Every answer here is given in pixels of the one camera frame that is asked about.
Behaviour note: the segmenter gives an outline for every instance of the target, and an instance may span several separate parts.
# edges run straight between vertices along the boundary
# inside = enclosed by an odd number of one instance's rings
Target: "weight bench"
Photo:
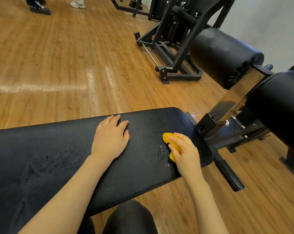
[[[106,116],[0,130],[0,233],[17,233],[75,174]],[[165,132],[187,135],[201,166],[213,152],[189,113],[162,108],[121,114],[130,140],[103,174],[89,203],[89,217],[180,177],[168,162]]]

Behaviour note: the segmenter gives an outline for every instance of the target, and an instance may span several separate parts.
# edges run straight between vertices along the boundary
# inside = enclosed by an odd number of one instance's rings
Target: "right hand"
[[[182,153],[180,154],[172,145],[168,146],[175,158],[179,173],[187,183],[193,179],[203,178],[198,149],[187,136],[180,133],[174,134],[179,138],[173,136],[168,138],[182,149]]]

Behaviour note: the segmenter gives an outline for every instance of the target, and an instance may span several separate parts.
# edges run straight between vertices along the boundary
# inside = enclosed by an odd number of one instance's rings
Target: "yellow sponge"
[[[182,149],[181,149],[178,145],[176,145],[174,142],[170,141],[169,138],[168,138],[168,136],[173,136],[173,137],[176,137],[176,138],[179,138],[179,137],[176,136],[176,135],[174,135],[173,133],[164,133],[164,134],[162,135],[162,139],[163,139],[163,141],[164,141],[166,144],[171,144],[171,145],[172,145],[174,148],[176,148],[180,153],[182,153]],[[170,153],[169,158],[171,159],[172,162],[176,163],[175,158],[174,158],[172,152]]]

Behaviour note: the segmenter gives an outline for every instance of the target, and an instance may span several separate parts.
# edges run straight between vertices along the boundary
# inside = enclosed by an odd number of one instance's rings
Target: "forearm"
[[[19,234],[76,234],[95,187],[108,166],[100,161],[100,156],[89,156]]]
[[[203,176],[187,182],[196,212],[200,234],[228,234],[212,191]]]

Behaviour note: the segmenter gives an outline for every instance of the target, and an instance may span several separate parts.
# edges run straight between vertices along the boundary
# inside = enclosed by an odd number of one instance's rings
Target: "black foam roller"
[[[250,67],[262,65],[264,55],[216,28],[203,30],[192,42],[192,60],[224,89],[229,90]]]
[[[294,151],[294,71],[274,74],[259,83],[245,105]]]

